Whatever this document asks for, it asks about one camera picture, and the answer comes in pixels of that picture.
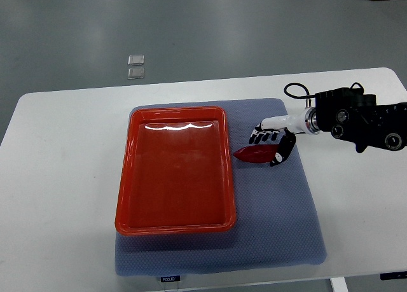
robotic hand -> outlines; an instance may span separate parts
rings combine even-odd
[[[319,131],[316,124],[315,108],[305,108],[299,115],[285,115],[264,119],[253,130],[249,144],[259,144],[260,141],[267,141],[271,136],[271,140],[275,141],[278,134],[284,130],[277,151],[273,159],[270,161],[270,166],[278,165],[284,162],[296,143],[296,134],[318,134]]]
[[[307,94],[291,95],[287,89],[293,85],[304,88]],[[315,95],[310,95],[301,83],[290,83],[284,88],[284,93],[295,99],[307,99],[305,110],[299,115],[265,118],[254,128],[249,139],[249,144],[265,142],[270,136],[275,141],[278,134],[285,131],[277,152],[274,154],[273,151],[270,166],[288,158],[294,148],[296,134],[330,132],[335,139],[355,143],[358,153],[368,146],[399,151],[407,145],[407,102],[378,106],[376,95],[364,95],[362,85],[357,82],[350,88],[337,88]],[[314,108],[310,106],[311,98],[315,98]]]

